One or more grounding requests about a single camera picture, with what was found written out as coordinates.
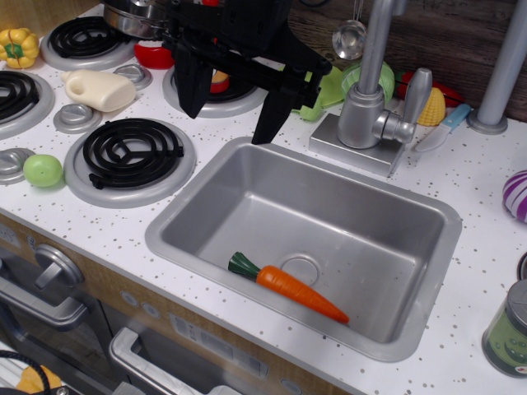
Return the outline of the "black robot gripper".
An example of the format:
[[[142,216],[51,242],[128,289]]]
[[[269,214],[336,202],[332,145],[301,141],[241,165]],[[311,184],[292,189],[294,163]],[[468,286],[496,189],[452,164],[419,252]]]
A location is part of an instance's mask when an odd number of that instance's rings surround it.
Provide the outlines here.
[[[268,91],[252,137],[270,143],[299,97],[316,97],[331,64],[288,24],[289,1],[225,1],[211,7],[169,1],[165,44],[175,59],[181,109],[195,119],[208,100],[212,71]]]

